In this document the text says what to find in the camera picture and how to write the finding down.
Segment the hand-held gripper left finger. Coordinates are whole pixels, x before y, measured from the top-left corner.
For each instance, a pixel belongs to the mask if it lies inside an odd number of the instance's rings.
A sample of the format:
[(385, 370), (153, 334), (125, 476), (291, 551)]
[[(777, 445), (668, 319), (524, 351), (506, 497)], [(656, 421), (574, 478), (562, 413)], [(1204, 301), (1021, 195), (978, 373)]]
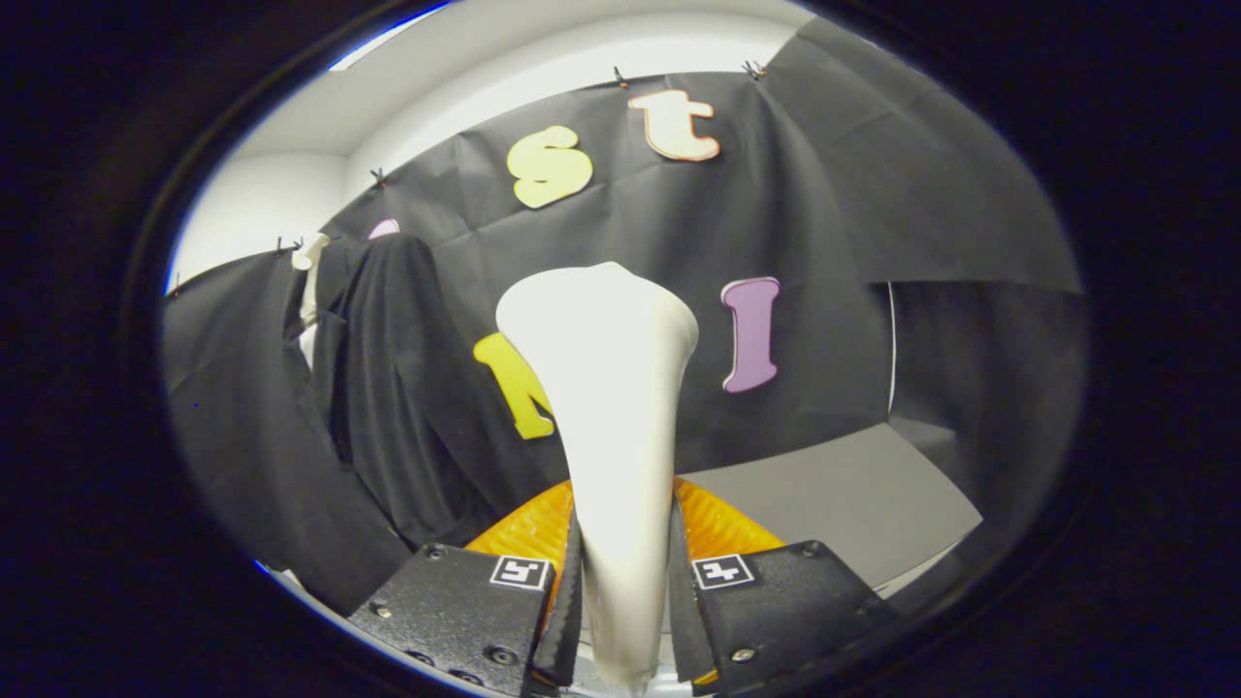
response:
[(465, 546), (424, 545), (351, 622), (449, 679), (553, 697), (575, 677), (582, 560), (573, 491), (558, 483)]

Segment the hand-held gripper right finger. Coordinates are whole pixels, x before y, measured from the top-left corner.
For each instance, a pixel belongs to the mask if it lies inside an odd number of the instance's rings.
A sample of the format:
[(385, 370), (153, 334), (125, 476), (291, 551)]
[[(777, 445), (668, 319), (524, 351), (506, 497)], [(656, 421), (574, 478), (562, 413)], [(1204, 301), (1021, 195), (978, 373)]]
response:
[(671, 645), (695, 696), (767, 697), (819, 681), (896, 621), (824, 543), (781, 542), (688, 479), (673, 491)]

